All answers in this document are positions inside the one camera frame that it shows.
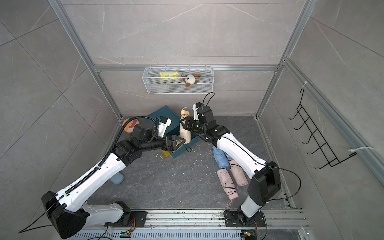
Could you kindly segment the teal and yellow drawer box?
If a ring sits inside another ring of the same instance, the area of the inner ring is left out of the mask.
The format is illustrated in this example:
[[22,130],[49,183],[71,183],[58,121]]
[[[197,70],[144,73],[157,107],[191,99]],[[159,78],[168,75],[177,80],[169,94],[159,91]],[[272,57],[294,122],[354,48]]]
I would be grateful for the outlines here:
[[[161,116],[167,117],[172,120],[171,125],[166,129],[166,135],[167,136],[179,135],[181,117],[177,115],[175,112],[173,112],[168,106],[164,106],[148,115],[148,117],[152,119],[159,118]],[[197,134],[191,133],[191,141],[188,144],[181,146],[175,152],[170,152],[170,151],[168,152],[173,158],[177,158],[183,153],[191,153],[193,151],[194,145],[199,141],[199,139],[200,138],[198,137]]]

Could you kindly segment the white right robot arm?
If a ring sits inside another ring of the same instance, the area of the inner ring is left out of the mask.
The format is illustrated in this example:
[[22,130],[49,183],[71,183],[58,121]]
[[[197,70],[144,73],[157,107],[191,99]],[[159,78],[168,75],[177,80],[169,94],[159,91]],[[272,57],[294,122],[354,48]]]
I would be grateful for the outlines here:
[[181,119],[183,128],[228,154],[251,180],[248,197],[238,210],[238,216],[243,222],[251,220],[281,190],[278,165],[262,160],[243,146],[229,129],[218,125],[210,107],[196,103],[193,111],[193,117]]

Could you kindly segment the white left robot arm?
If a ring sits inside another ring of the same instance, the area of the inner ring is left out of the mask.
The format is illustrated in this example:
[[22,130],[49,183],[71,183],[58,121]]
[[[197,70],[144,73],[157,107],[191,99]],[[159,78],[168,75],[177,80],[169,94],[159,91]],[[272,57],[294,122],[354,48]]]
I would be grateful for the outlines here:
[[139,159],[143,152],[178,150],[185,139],[165,135],[167,127],[168,124],[163,123],[156,127],[148,123],[136,125],[128,138],[115,139],[101,161],[75,182],[57,193],[49,191],[42,196],[46,215],[62,239],[74,236],[84,227],[127,227],[135,222],[131,209],[122,201],[98,206],[86,205],[86,201],[110,178]]

